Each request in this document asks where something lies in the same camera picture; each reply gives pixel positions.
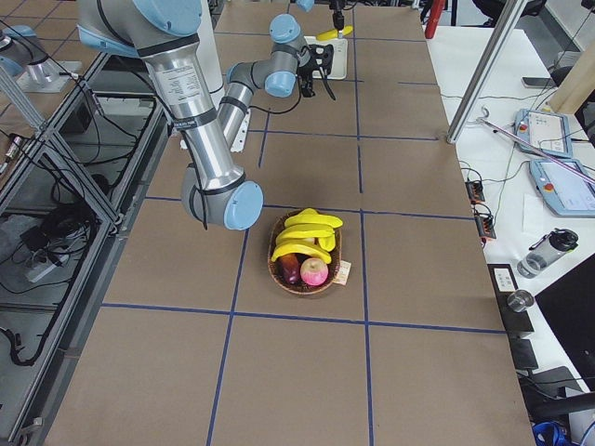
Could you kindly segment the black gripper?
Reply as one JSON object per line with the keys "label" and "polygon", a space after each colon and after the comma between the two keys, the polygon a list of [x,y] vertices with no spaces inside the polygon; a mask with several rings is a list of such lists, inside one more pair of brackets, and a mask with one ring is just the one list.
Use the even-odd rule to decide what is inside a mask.
{"label": "black gripper", "polygon": [[333,25],[336,29],[343,29],[345,27],[345,18],[343,10],[346,7],[345,0],[330,0],[329,8],[332,11]]}
{"label": "black gripper", "polygon": [[303,48],[303,51],[303,63],[297,68],[299,93],[304,98],[314,97],[314,75],[319,74],[326,93],[330,98],[333,98],[335,94],[328,83],[334,57],[333,47],[331,45],[307,45]]}

